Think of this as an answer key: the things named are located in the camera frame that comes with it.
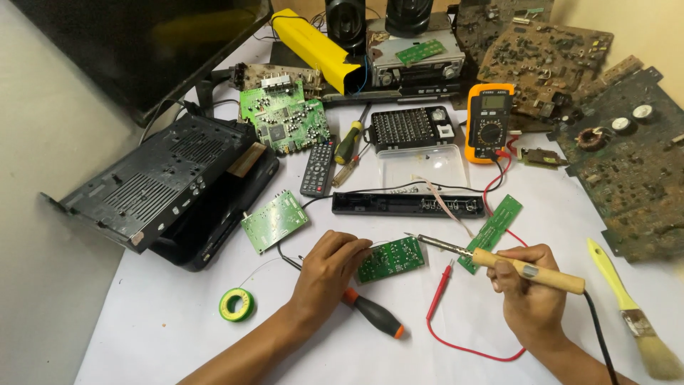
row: green solder spool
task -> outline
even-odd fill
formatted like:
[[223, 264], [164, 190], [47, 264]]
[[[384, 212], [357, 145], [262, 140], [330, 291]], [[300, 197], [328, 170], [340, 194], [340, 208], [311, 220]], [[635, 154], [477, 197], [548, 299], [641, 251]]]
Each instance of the green solder spool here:
[[[231, 312], [231, 308], [235, 303], [241, 299], [242, 307], [235, 312]], [[233, 288], [226, 292], [221, 297], [218, 303], [218, 312], [223, 319], [230, 322], [244, 321], [252, 314], [254, 310], [254, 297], [252, 294], [244, 289]]]

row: orange multimeter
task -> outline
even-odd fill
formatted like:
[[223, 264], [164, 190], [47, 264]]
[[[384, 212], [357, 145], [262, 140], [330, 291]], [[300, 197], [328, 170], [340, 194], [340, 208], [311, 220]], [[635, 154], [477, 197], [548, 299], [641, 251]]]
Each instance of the orange multimeter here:
[[468, 93], [466, 159], [493, 163], [496, 150], [503, 150], [508, 119], [513, 107], [512, 84], [478, 84]]

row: white table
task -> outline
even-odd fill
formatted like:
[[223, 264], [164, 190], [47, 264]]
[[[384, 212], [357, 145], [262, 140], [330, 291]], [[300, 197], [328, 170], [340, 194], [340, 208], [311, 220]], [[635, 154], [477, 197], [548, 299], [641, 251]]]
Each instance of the white table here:
[[[269, 33], [261, 31], [260, 36]], [[269, 44], [251, 38], [219, 68], [236, 62], [267, 62]], [[220, 86], [215, 98], [238, 97], [237, 91]], [[194, 92], [188, 99], [196, 100]], [[455, 124], [465, 111], [454, 112]], [[371, 112], [396, 105], [374, 105]], [[327, 111], [333, 134], [346, 133], [360, 116], [362, 105]], [[233, 119], [235, 105], [221, 105], [216, 116]], [[462, 148], [459, 130], [456, 144]], [[541, 134], [525, 135], [519, 147], [543, 147], [559, 151]], [[300, 203], [301, 175], [308, 152], [281, 160], [280, 170], [254, 207], [260, 207], [283, 189], [292, 190]], [[483, 188], [498, 175], [493, 165], [466, 162], [471, 186]], [[380, 187], [375, 154], [368, 151], [341, 191]], [[605, 338], [621, 373], [642, 384], [657, 383], [644, 371], [633, 338], [617, 309], [613, 293], [586, 250], [586, 238], [604, 249], [605, 229], [596, 210], [575, 178], [563, 171], [523, 166], [514, 161], [503, 186], [488, 195], [495, 207], [506, 194], [524, 206], [511, 229], [530, 245], [547, 243], [562, 271], [587, 279]], [[335, 229], [373, 241], [395, 240], [404, 232], [422, 233], [467, 245], [469, 237], [450, 219], [407, 219], [381, 216], [342, 216], [330, 212], [330, 200], [306, 209], [311, 222], [282, 244], [288, 256], [305, 256], [327, 230]], [[474, 232], [484, 219], [464, 221]], [[516, 246], [505, 235], [498, 248]], [[298, 272], [282, 261], [266, 264], [243, 285], [256, 299], [257, 309], [247, 321], [229, 323], [217, 312], [221, 296], [240, 285], [264, 262], [277, 258], [275, 248], [258, 256], [239, 227], [210, 269], [189, 273], [152, 252], [141, 256], [126, 251], [112, 282], [93, 333], [76, 384], [174, 384], [220, 351], [246, 335], [283, 305], [292, 293]], [[330, 320], [300, 350], [286, 359], [266, 384], [557, 384], [532, 355], [511, 363], [495, 362], [446, 347], [434, 340], [425, 326], [425, 313], [435, 288], [453, 254], [428, 247], [428, 266], [396, 277], [361, 286], [358, 292], [388, 308], [407, 328], [409, 337], [393, 340], [374, 329], [358, 311], [338, 306]], [[664, 263], [629, 265], [612, 258], [627, 290], [639, 303], [678, 356], [684, 358], [684, 285]], [[493, 292], [480, 269], [476, 276], [456, 265], [447, 292], [432, 321], [435, 332], [457, 345], [499, 357], [520, 349], [502, 317], [502, 295]], [[585, 299], [568, 295], [563, 319], [568, 336], [603, 360]]]

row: black speaker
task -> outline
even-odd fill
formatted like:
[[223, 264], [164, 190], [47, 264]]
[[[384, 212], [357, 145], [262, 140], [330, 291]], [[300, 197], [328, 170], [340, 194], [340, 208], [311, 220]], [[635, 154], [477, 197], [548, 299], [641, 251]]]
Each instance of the black speaker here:
[[326, 26], [338, 46], [352, 55], [365, 55], [365, 0], [326, 0]]
[[428, 30], [432, 0], [388, 0], [385, 30], [400, 38], [413, 38]]

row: brush bristles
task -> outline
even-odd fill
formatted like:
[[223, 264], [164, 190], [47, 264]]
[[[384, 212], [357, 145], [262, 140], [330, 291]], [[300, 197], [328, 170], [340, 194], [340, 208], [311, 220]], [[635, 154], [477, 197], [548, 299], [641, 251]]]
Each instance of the brush bristles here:
[[656, 380], [680, 380], [682, 362], [658, 336], [635, 337], [648, 374]]

